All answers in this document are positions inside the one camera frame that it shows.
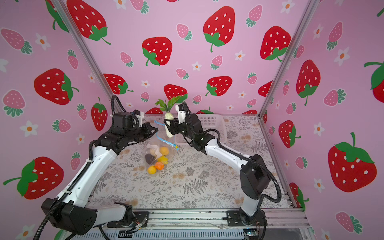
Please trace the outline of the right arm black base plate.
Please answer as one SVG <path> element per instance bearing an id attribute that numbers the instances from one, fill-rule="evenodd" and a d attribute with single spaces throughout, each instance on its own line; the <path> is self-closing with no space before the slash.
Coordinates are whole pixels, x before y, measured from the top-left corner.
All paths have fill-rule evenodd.
<path id="1" fill-rule="evenodd" d="M 265 212 L 257 210 L 248 216 L 242 210 L 226 211 L 226 220 L 229 227 L 266 227 L 268 225 Z"/>

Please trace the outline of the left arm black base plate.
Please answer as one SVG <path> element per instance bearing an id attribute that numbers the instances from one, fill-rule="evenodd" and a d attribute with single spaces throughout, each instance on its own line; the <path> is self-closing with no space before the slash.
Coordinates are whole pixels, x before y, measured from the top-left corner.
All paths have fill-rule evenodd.
<path id="1" fill-rule="evenodd" d="M 150 212 L 147 211 L 133 211 L 127 217 L 120 221 L 113 221 L 107 223 L 108 228 L 133 228 L 139 225 L 139 228 L 146 228 L 149 220 Z"/>

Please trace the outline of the dark brown toy fruit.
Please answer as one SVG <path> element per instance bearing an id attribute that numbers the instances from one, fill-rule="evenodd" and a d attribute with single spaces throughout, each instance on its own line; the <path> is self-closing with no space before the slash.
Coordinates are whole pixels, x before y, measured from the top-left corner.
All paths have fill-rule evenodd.
<path id="1" fill-rule="evenodd" d="M 152 165 L 153 162 L 156 161 L 156 156 L 152 155 L 152 154 L 146 154 L 145 155 L 145 161 L 148 165 Z"/>

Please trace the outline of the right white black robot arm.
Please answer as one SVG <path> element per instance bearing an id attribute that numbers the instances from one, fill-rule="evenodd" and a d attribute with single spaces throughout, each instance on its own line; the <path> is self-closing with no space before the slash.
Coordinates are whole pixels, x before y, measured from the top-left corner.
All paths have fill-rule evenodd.
<path id="1" fill-rule="evenodd" d="M 265 199 L 273 203 L 282 200 L 279 183 L 260 155 L 244 155 L 222 144 L 221 133 L 216 129 L 204 130 L 196 114 L 182 111 L 176 119 L 165 119 L 164 124 L 171 134 L 182 135 L 190 147 L 239 172 L 241 189 L 245 194 L 240 219 L 246 226 L 256 222 Z"/>

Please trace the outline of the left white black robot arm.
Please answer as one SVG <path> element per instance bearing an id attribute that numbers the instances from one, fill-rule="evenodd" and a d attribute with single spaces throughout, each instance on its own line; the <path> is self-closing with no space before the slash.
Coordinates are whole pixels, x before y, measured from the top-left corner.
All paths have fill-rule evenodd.
<path id="1" fill-rule="evenodd" d="M 129 226 L 135 221 L 132 206 L 115 203 L 100 209 L 86 208 L 89 197 L 107 167 L 120 152 L 131 145 L 144 142 L 158 129 L 143 123 L 145 114 L 138 110 L 113 114 L 112 126 L 89 145 L 89 158 L 69 185 L 55 199 L 46 199 L 42 210 L 46 217 L 38 227 L 34 239 L 38 240 L 47 223 L 55 228 L 82 236 L 94 227 L 109 222 Z"/>

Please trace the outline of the yellow toy banana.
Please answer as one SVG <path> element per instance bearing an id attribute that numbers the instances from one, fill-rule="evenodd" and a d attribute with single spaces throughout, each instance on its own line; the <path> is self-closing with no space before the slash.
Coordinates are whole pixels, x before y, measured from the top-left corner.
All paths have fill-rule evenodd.
<path id="1" fill-rule="evenodd" d="M 158 158 L 158 161 L 163 163 L 164 165 L 167 165 L 169 163 L 169 160 L 166 156 L 162 156 L 162 157 Z"/>

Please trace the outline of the orange toy tangerine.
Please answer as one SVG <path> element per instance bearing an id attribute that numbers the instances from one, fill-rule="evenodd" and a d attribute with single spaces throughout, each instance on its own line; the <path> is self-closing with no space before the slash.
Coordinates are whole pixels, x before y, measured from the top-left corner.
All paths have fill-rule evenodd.
<path id="1" fill-rule="evenodd" d="M 160 162 L 160 161 L 157 161 L 157 162 L 155 163 L 155 168 L 156 168 L 157 170 L 159 170 L 159 171 L 163 170 L 164 167 L 165 167 L 164 163 L 162 163 L 162 162 Z"/>

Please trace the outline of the clear zip top bag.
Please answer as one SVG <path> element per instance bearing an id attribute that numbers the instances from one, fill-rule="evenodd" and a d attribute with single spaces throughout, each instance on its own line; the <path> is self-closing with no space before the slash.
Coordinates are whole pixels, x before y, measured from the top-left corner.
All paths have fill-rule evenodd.
<path id="1" fill-rule="evenodd" d="M 180 150 L 179 146 L 175 144 L 175 137 L 168 135 L 165 124 L 155 120 L 153 126 L 158 131 L 145 143 L 143 148 L 144 166 L 150 176 L 164 171 Z"/>

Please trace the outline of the yellow toy lemon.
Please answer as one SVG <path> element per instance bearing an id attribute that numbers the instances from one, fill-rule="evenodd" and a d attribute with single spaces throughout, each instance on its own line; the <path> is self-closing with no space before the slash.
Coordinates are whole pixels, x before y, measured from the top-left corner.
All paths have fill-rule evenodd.
<path id="1" fill-rule="evenodd" d="M 148 173 L 149 173 L 150 175 L 154 175 L 156 172 L 157 172 L 157 169 L 156 169 L 155 166 L 150 166 L 150 167 L 148 168 Z"/>

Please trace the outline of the yellow orange toy fruit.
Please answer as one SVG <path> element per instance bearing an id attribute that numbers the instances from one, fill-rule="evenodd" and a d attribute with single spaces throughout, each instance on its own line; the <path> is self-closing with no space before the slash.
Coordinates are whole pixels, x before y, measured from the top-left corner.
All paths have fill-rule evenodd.
<path id="1" fill-rule="evenodd" d="M 170 150 L 168 147 L 160 147 L 160 153 L 162 156 L 167 156 L 170 153 Z"/>

